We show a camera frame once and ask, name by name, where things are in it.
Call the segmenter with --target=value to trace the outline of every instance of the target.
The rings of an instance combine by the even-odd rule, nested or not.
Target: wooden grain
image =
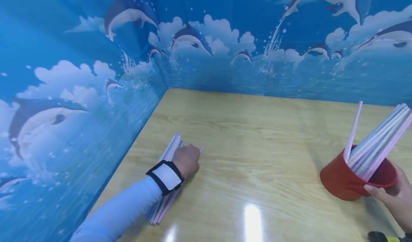
[[[330,195],[319,171],[345,146],[356,104],[169,90],[129,150],[95,208],[144,177],[181,130],[204,146],[200,169],[160,226],[139,220],[122,242],[366,241],[369,231],[399,234],[371,198]],[[355,142],[392,107],[363,107]],[[390,155],[407,173],[412,133]]]

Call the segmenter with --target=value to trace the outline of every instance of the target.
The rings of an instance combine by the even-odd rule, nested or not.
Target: black wrist band
[[[149,169],[146,175],[152,177],[157,183],[160,190],[162,190],[163,196],[179,189],[185,180],[176,165],[165,160],[160,161],[152,169]]]

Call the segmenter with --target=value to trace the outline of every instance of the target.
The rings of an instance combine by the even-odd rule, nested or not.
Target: bundle of straws
[[[172,161],[174,157],[175,150],[183,146],[183,141],[180,136],[180,131],[174,135],[173,139],[170,141],[170,144],[166,148],[165,152],[163,153],[161,160]],[[163,196],[159,202],[155,203],[149,209],[147,209],[146,214],[144,217],[150,222],[151,225],[155,226],[160,224],[163,217],[173,201],[176,199],[177,194],[181,190],[182,186],[177,191],[173,191],[172,193],[168,194],[167,196]]]
[[[384,122],[351,150],[362,104],[362,101],[359,102],[358,112],[346,143],[344,159],[358,177],[369,181],[411,124],[412,111],[406,104],[399,104]]]

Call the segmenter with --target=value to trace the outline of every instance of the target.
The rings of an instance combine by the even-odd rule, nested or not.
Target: red cup
[[[361,196],[369,196],[363,188],[365,184],[377,188],[388,188],[398,181],[396,169],[387,159],[382,162],[368,182],[361,179],[349,168],[343,158],[343,152],[344,150],[320,171],[323,186],[337,198],[354,201]]]

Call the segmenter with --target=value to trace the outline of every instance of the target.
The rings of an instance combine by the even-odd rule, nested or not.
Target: adult hand
[[[389,209],[405,233],[412,233],[412,186],[405,172],[393,164],[398,173],[398,182],[391,188],[375,188],[365,185],[365,190]]]
[[[188,174],[199,168],[199,164],[197,163],[199,157],[199,148],[190,144],[187,147],[180,147],[176,149],[173,163],[181,172],[182,177],[186,177]]]

